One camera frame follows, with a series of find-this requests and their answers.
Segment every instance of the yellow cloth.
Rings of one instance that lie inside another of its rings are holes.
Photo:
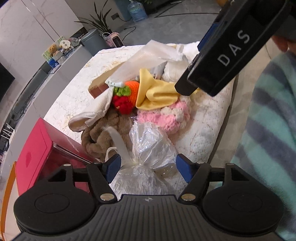
[[[140,86],[136,107],[140,110],[154,110],[176,103],[179,93],[175,83],[155,80],[147,69],[140,69]]]

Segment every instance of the white tablecloth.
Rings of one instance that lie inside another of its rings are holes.
[[[184,48],[184,53],[190,61],[195,57],[197,44],[198,42],[191,43]],[[127,46],[97,53],[63,90],[44,120],[81,143],[81,132],[72,132],[68,127],[68,121],[91,104],[93,97],[88,92],[88,87],[92,80],[112,69],[114,65],[126,61],[141,47]],[[191,120],[184,130],[170,137],[179,153],[183,153],[194,162],[207,162],[230,105],[232,85],[233,82],[229,83],[215,97],[210,97],[202,91],[192,97],[194,105]],[[179,173],[167,181],[179,191],[186,185]]]

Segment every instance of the red box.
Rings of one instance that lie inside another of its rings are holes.
[[[81,144],[39,118],[16,163],[19,195],[63,164],[84,168],[87,163],[96,161]],[[89,191],[87,183],[75,183],[75,186]]]

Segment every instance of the blue water jug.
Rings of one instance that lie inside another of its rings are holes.
[[[130,4],[128,5],[128,11],[132,16],[134,23],[148,18],[143,4],[137,2],[136,0],[130,0]]]

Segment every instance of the green crochet leaf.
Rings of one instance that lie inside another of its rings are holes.
[[[130,96],[131,95],[131,89],[129,86],[125,86],[123,88],[115,87],[114,88],[114,94],[121,97],[121,96]]]

